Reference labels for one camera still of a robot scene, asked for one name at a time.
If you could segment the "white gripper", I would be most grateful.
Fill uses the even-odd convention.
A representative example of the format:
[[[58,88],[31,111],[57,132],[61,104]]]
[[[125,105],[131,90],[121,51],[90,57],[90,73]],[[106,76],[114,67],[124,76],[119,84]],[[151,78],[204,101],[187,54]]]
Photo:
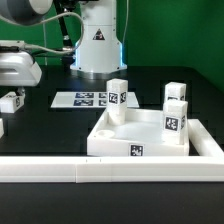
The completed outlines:
[[[0,86],[36,86],[42,71],[27,52],[0,53]],[[19,96],[25,97],[25,88],[17,89]]]

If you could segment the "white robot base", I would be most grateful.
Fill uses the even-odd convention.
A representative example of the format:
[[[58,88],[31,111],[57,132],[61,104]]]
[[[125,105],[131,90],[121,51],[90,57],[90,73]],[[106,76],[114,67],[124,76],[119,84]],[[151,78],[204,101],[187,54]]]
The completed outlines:
[[[88,1],[80,5],[83,39],[70,69],[87,79],[110,79],[126,70],[123,46],[117,38],[117,0]]]

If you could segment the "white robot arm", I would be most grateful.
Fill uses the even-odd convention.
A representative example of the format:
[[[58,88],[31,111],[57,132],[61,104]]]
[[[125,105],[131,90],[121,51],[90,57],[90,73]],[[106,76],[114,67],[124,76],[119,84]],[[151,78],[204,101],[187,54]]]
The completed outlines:
[[[48,13],[53,0],[0,0],[0,18],[16,25],[31,26]],[[42,71],[20,41],[0,40],[0,86],[16,87],[17,96],[25,96],[24,88],[36,86]]]

